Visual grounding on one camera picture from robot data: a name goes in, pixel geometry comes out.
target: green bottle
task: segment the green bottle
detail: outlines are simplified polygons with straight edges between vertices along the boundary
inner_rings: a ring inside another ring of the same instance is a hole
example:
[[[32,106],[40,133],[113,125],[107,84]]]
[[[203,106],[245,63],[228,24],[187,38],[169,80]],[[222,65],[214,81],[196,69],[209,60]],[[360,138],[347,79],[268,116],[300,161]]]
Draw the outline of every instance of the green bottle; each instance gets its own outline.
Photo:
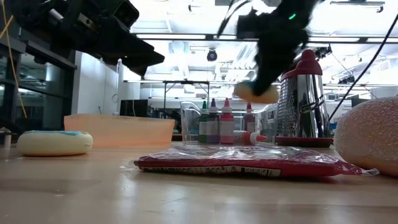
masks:
[[[207,132],[207,104],[206,101],[203,102],[201,107],[200,117],[199,117],[199,143],[206,143],[206,132]]]

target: plastic bag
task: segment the plastic bag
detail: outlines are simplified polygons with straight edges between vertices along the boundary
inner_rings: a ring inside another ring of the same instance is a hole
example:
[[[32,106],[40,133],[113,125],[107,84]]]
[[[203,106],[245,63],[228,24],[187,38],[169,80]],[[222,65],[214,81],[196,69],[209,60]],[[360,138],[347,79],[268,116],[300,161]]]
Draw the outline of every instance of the plastic bag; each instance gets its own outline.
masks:
[[[376,175],[324,153],[284,146],[182,146],[134,161],[141,170],[185,174],[260,175],[264,177]]]

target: yellow sponge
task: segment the yellow sponge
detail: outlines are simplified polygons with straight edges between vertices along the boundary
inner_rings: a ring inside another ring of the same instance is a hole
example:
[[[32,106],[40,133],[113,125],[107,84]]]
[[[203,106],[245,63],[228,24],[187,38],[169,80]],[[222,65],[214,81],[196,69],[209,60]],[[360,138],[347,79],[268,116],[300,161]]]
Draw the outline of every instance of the yellow sponge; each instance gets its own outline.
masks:
[[[248,103],[277,103],[279,97],[278,91],[273,85],[270,86],[262,95],[256,96],[253,94],[252,88],[247,82],[236,84],[234,94]]]

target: bottle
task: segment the bottle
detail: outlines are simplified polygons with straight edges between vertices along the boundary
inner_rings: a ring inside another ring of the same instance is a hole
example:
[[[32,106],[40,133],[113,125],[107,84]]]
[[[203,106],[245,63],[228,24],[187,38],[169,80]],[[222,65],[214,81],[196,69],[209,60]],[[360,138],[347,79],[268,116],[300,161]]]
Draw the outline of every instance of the bottle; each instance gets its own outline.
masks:
[[[251,131],[234,131],[234,143],[255,146],[261,141],[267,140],[267,137]]]
[[[228,98],[225,99],[224,107],[221,111],[223,114],[220,116],[220,143],[234,144],[235,122]]]
[[[207,116],[207,143],[220,143],[220,116],[218,116],[217,112],[216,100],[213,98],[209,107],[209,115]]]
[[[207,104],[206,101],[203,102],[199,117],[199,137],[198,142],[206,143],[207,135]]]
[[[247,113],[243,115],[243,123],[244,123],[244,130],[245,131],[256,131],[256,119],[252,113],[251,104],[248,103],[246,107]]]

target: table surface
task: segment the table surface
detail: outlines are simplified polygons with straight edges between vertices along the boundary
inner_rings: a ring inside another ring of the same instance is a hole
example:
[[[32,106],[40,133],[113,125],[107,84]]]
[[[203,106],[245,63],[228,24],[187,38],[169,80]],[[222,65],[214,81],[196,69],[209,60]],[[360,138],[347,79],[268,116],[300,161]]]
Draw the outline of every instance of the table surface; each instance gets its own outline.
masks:
[[[0,149],[0,223],[397,223],[398,179],[242,179],[127,168],[159,149],[22,158]]]

